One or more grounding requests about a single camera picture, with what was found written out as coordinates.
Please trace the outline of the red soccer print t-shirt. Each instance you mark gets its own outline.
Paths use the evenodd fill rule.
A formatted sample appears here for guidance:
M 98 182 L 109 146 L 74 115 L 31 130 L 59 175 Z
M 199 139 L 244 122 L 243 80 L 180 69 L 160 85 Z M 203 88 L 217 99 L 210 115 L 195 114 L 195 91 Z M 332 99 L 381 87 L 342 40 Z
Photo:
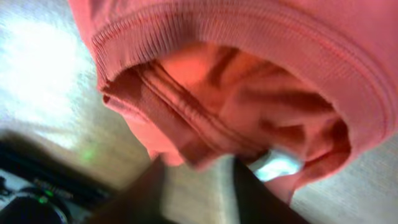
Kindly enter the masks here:
M 287 202 L 397 131 L 396 0 L 69 5 L 104 104 L 172 166 L 278 150 Z

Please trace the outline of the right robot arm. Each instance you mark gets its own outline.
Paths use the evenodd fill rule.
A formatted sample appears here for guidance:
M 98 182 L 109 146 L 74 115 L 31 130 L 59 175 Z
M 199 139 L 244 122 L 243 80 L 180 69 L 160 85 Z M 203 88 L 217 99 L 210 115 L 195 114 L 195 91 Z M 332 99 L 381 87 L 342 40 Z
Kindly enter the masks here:
M 304 223 L 237 159 L 233 207 L 240 223 Z M 162 214 L 166 167 L 161 159 L 115 192 L 59 164 L 34 143 L 1 140 L 2 223 L 167 223 Z

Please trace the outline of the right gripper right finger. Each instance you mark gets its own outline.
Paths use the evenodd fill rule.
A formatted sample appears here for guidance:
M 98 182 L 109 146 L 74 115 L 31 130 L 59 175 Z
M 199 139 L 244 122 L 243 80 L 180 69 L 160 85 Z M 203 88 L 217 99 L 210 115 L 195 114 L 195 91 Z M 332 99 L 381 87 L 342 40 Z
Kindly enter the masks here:
M 239 159 L 233 161 L 233 185 L 240 224 L 309 224 Z

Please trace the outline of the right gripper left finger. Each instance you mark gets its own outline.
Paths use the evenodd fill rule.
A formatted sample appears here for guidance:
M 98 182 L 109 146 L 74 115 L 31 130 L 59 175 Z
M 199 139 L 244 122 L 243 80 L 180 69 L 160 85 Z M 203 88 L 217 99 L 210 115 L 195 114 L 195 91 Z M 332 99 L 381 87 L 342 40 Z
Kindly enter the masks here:
M 88 219 L 89 224 L 175 224 L 162 214 L 166 165 L 157 156 L 128 187 Z

